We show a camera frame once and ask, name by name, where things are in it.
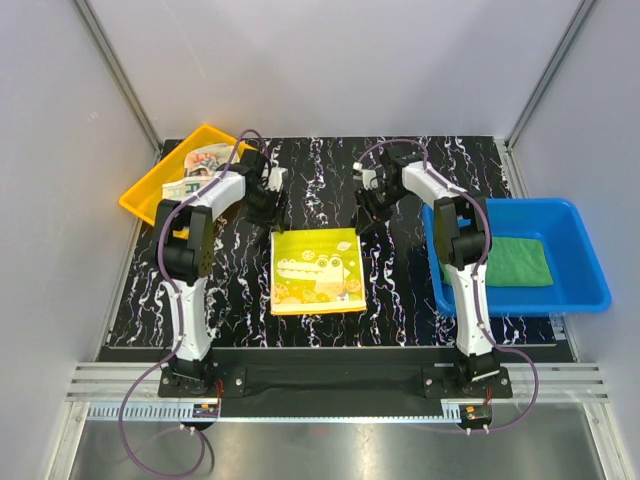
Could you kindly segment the yellow patterned towel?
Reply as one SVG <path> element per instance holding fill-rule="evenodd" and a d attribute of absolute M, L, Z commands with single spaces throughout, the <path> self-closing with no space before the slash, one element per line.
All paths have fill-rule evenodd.
<path fill-rule="evenodd" d="M 273 233 L 270 301 L 276 316 L 362 312 L 366 289 L 353 228 Z"/>

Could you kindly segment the green microfibre towel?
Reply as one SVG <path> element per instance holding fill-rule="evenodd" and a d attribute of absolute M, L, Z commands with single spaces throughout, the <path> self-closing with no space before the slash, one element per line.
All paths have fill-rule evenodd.
<path fill-rule="evenodd" d="M 489 287 L 548 287 L 554 284 L 543 243 L 532 238 L 494 237 L 487 260 Z"/>

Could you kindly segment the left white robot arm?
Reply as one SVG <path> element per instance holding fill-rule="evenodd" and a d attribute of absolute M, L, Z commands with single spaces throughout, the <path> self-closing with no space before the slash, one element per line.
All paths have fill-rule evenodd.
<path fill-rule="evenodd" d="M 205 185 L 183 200 L 158 204 L 153 231 L 154 260 L 169 297 L 173 341 L 160 361 L 161 384 L 196 396 L 222 386 L 216 376 L 205 318 L 205 284 L 214 260 L 214 221 L 242 202 L 246 218 L 281 232 L 288 195 L 285 168 L 248 149 L 237 163 L 216 168 Z"/>

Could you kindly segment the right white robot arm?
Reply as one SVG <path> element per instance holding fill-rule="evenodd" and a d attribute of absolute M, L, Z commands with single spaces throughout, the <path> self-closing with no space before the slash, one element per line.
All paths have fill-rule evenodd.
<path fill-rule="evenodd" d="M 413 194 L 433 212 L 432 238 L 451 282 L 457 319 L 454 384 L 466 396 L 486 389 L 500 372 L 490 318 L 486 270 L 492 237 L 486 197 L 446 179 L 416 140 L 393 139 L 369 147 L 353 164 L 356 233 L 389 220 L 391 208 Z"/>

